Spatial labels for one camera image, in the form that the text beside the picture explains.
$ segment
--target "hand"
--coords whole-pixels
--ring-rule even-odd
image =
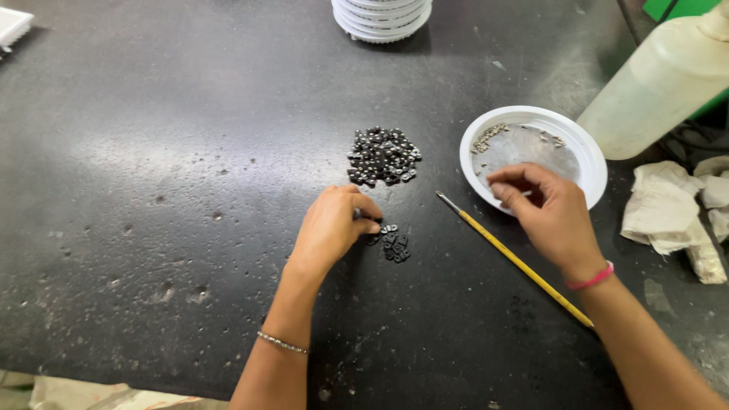
[[[362,213],[354,218],[355,209]],[[324,279],[334,263],[344,256],[363,233],[377,233],[382,211],[355,185],[328,186],[309,207],[289,263],[312,279]]]
[[[511,208],[531,243],[567,280],[592,279],[607,267],[580,187],[535,163],[505,166],[486,177],[491,192]],[[531,190],[527,199],[522,192]]]

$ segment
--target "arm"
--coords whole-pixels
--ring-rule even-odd
[[[506,166],[486,179],[566,280],[584,282],[607,267],[585,195],[574,183],[533,163]],[[527,190],[529,198],[522,195]],[[729,409],[615,275],[579,295],[635,409]]]
[[[363,218],[354,219],[359,209]],[[354,185],[329,186],[304,217],[294,251],[261,331],[302,349],[309,348],[311,310],[319,285],[362,233],[377,233],[382,218],[372,199]],[[248,357],[229,410],[305,409],[308,356],[258,338]]]

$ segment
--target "forearm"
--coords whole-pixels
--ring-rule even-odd
[[[580,291],[635,409],[727,409],[616,276]]]
[[[284,268],[261,331],[308,349],[311,312],[321,281],[312,281],[313,275],[302,275],[299,270],[292,264]],[[307,359],[307,355],[258,338],[230,399],[229,409],[305,409]]]

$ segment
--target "bracelet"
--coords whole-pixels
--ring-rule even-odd
[[[584,282],[568,282],[568,281],[565,281],[564,284],[567,285],[567,287],[570,290],[585,289],[586,287],[592,286],[595,283],[599,283],[599,282],[604,281],[608,276],[610,276],[610,274],[612,274],[612,272],[613,272],[612,262],[610,262],[608,260],[607,261],[607,268],[601,270],[597,274],[597,276],[595,276],[594,278],[592,278],[592,279],[590,279],[588,281],[584,281]]]
[[[288,343],[284,343],[284,342],[276,339],[275,337],[269,336],[269,335],[267,335],[267,334],[265,334],[265,333],[263,333],[261,331],[258,332],[258,336],[264,338],[265,340],[267,340],[267,341],[269,341],[269,342],[271,342],[273,344],[277,344],[277,345],[283,347],[284,349],[288,349],[288,350],[291,350],[291,351],[296,352],[296,353],[303,353],[304,355],[308,355],[309,354],[309,351],[307,349],[302,349],[300,347],[296,347],[296,346],[292,346],[292,345],[290,345]]]

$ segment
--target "pink wristband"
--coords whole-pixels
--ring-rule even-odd
[[[567,281],[565,281],[564,284],[567,285],[567,287],[570,290],[585,289],[586,287],[592,286],[595,283],[599,283],[599,282],[604,281],[608,276],[610,276],[610,274],[612,273],[612,271],[613,271],[612,262],[610,262],[608,260],[607,261],[607,268],[601,270],[597,274],[597,276],[595,276],[594,278],[592,278],[590,280],[587,280],[587,281],[584,281],[584,282],[567,282]]]

